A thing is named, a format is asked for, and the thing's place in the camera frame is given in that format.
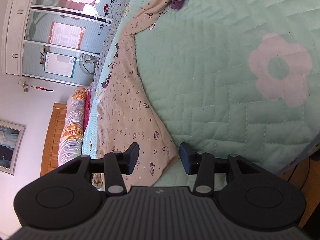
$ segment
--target black ribbed platform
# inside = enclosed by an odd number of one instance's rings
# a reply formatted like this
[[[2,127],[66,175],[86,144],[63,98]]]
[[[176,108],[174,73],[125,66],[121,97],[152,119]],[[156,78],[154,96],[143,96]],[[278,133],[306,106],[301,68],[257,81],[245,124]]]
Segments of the black ribbed platform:
[[[277,232],[242,228],[225,218],[211,198],[197,197],[187,187],[132,187],[110,197],[82,225],[44,231],[23,227],[11,240],[302,240],[297,227]]]

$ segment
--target mint green quilt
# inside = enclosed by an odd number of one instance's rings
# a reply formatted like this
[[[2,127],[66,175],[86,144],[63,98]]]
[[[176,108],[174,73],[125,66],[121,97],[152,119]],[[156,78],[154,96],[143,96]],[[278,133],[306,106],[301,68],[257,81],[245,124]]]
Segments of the mint green quilt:
[[[119,28],[148,1],[131,0]],[[320,132],[320,0],[186,0],[135,39],[144,90],[177,146],[237,153],[274,173],[310,154]],[[178,161],[156,185],[194,180]]]

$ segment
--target white wall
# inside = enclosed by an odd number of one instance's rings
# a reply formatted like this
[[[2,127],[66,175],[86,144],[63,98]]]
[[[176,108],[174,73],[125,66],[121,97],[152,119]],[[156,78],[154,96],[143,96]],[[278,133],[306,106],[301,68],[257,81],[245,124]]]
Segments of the white wall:
[[[0,74],[0,119],[26,126],[18,152],[14,176],[0,172],[0,237],[12,235],[20,228],[13,209],[16,193],[37,179],[44,140],[54,103],[66,103],[74,86],[28,79],[30,85],[45,87],[54,92],[29,89],[24,93],[19,76]]]

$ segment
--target wooden headboard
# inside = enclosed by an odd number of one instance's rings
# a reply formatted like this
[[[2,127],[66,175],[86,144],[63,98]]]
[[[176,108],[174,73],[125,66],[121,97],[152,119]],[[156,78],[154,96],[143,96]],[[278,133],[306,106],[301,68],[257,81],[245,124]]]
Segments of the wooden headboard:
[[[44,142],[40,176],[47,174],[58,166],[58,149],[66,114],[66,105],[58,103],[53,105],[47,136]]]

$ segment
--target picture frame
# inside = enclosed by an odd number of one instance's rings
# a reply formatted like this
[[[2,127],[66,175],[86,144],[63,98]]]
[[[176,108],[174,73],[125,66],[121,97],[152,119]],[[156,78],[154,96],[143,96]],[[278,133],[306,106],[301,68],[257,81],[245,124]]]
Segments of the picture frame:
[[[0,120],[0,171],[13,175],[25,128]]]

